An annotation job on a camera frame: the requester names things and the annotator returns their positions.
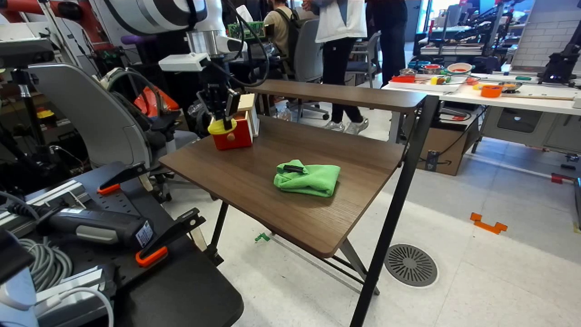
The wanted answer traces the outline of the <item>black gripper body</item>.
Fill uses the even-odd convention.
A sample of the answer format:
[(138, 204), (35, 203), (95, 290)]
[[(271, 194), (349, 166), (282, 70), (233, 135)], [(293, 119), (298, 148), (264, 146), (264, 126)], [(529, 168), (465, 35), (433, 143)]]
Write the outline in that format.
[(200, 81), (198, 99), (213, 115), (231, 115), (237, 110), (240, 92), (231, 85), (231, 72), (224, 59), (204, 59)]

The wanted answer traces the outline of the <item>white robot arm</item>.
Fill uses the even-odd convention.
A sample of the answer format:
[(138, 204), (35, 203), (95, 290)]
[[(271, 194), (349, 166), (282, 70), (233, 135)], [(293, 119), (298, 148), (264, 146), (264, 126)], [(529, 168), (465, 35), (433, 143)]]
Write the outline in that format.
[(198, 92), (224, 128), (235, 126), (233, 112), (240, 95), (233, 88), (235, 75), (227, 59), (247, 43), (227, 34), (224, 23), (226, 0), (104, 0), (108, 10), (128, 30), (157, 35), (182, 30), (189, 50), (168, 54), (158, 61), (168, 72), (200, 72), (206, 85)]

